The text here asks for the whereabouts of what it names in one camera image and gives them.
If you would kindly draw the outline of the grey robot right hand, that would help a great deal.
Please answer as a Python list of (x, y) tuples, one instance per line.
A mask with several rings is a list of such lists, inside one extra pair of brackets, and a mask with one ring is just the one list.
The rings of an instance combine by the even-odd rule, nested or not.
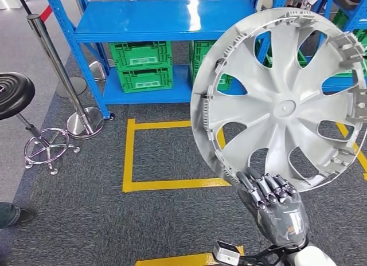
[(240, 200), (267, 240), (279, 247), (307, 244), (309, 220), (301, 195), (281, 175), (271, 176), (248, 167), (239, 171)]

